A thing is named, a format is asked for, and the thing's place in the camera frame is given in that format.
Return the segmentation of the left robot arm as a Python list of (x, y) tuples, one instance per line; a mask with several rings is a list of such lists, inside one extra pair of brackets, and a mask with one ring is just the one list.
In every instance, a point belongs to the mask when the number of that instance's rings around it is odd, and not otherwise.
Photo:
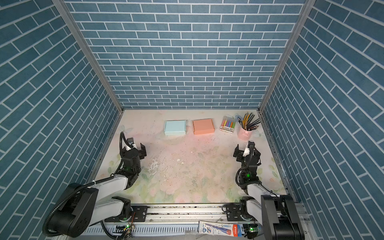
[(45, 236), (66, 235), (76, 238), (89, 226), (99, 223), (112, 238), (105, 220), (127, 224), (134, 220), (131, 200), (115, 196), (115, 193), (135, 183), (141, 172), (141, 160), (147, 155), (146, 147), (140, 145), (137, 148), (135, 144), (127, 143), (119, 148), (121, 162), (108, 178), (84, 185), (72, 183), (67, 186), (43, 223), (42, 232)]

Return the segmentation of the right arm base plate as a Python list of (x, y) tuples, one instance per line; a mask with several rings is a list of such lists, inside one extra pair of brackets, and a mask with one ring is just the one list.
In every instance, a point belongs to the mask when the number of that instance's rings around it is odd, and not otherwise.
[(229, 222), (248, 221), (248, 219), (242, 215), (240, 204), (224, 204), (222, 205), (222, 211)]

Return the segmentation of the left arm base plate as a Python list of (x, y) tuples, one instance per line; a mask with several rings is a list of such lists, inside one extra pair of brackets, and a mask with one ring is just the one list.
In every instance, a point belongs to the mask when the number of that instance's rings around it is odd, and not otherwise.
[(110, 217), (105, 219), (104, 221), (107, 223), (145, 222), (148, 208), (148, 206), (131, 206), (131, 209), (128, 211), (127, 216), (123, 211), (119, 216)]

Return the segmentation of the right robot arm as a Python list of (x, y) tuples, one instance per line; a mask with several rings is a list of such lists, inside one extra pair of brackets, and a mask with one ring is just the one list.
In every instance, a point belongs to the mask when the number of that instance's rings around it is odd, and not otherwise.
[(233, 157), (241, 163), (235, 183), (247, 194), (241, 200), (243, 216), (259, 222), (267, 240), (304, 240), (305, 231), (294, 199), (269, 190), (257, 175), (261, 153), (255, 143), (249, 141), (244, 150), (236, 146)]

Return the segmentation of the light blue paper box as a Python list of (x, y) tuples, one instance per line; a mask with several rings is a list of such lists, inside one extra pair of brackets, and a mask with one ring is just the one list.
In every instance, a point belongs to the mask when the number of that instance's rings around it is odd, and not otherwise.
[(186, 134), (187, 121), (166, 121), (164, 133), (166, 136), (182, 136)]

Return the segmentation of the pink paper box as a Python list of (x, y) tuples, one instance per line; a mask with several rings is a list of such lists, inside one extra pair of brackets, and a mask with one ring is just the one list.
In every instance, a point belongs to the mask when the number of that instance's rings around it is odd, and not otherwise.
[(212, 134), (215, 132), (212, 119), (193, 120), (193, 128), (195, 135)]

